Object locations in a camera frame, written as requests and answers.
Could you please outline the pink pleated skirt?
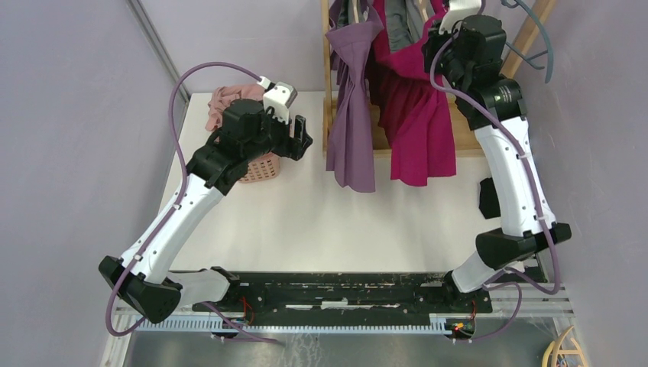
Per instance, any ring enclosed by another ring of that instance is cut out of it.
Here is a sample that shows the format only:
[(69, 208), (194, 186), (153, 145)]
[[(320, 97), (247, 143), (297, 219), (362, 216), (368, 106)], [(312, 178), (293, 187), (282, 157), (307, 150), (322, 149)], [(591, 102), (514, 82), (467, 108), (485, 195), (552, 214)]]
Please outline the pink pleated skirt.
[(213, 132), (222, 126), (223, 113), (234, 101), (251, 99), (261, 101), (265, 90), (258, 84), (241, 84), (217, 88), (208, 102), (209, 112), (206, 131)]

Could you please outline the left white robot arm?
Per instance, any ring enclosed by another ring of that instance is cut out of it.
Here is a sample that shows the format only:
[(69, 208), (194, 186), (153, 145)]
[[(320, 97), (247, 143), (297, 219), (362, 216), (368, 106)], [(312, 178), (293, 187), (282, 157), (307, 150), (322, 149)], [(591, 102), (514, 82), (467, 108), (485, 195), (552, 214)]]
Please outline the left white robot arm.
[(99, 272), (116, 296), (153, 324), (178, 307), (211, 301), (235, 309), (238, 278), (220, 267), (173, 271), (171, 265), (199, 223), (248, 172), (248, 165), (272, 153), (300, 160), (313, 143), (306, 119), (284, 120), (275, 107), (239, 99), (225, 109), (222, 126), (184, 167), (170, 201), (147, 231), (120, 257), (105, 256)]

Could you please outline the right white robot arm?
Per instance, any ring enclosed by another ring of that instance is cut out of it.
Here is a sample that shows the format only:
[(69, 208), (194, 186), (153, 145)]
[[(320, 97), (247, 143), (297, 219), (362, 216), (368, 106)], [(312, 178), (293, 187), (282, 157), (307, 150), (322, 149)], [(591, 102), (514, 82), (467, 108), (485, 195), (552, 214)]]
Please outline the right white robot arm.
[(464, 310), (473, 291), (506, 272), (529, 281), (519, 263), (543, 250), (558, 278), (556, 246), (572, 237), (543, 193), (520, 85), (501, 73), (506, 40), (501, 21), (469, 15), (448, 30), (434, 21), (422, 48), (432, 87), (455, 97), (484, 152), (500, 208), (500, 228), (478, 235), (475, 252), (446, 277), (450, 286), (442, 289), (441, 300), (452, 312)]

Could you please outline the magenta skirt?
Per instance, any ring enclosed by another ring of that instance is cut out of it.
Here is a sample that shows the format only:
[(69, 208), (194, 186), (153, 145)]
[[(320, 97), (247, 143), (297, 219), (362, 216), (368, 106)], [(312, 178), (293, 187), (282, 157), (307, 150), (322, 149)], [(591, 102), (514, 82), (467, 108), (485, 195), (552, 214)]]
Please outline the magenta skirt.
[(393, 180), (424, 187), (431, 177), (456, 174), (455, 141), (445, 93), (433, 88), (422, 47), (441, 1), (375, 1), (383, 25), (371, 44), (365, 75), (379, 126), (391, 149)]

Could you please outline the blue-grey plastic hanger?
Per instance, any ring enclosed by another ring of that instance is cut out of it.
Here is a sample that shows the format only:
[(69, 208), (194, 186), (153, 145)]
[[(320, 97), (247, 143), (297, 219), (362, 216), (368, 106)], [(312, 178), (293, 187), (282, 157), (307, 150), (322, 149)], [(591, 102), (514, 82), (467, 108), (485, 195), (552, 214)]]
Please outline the blue-grey plastic hanger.
[[(556, 0), (538, 0), (534, 2), (533, 6), (529, 6), (525, 1), (501, 1), (501, 4), (506, 8), (521, 8), (526, 13), (526, 19), (514, 42), (506, 43), (510, 53), (501, 68), (501, 73), (505, 77), (513, 79), (522, 63), (526, 63), (535, 70), (543, 70), (545, 72), (544, 83), (550, 82), (554, 68), (554, 52), (544, 24), (552, 14), (556, 3)], [(545, 50), (530, 55), (530, 48), (539, 36), (543, 40)]]

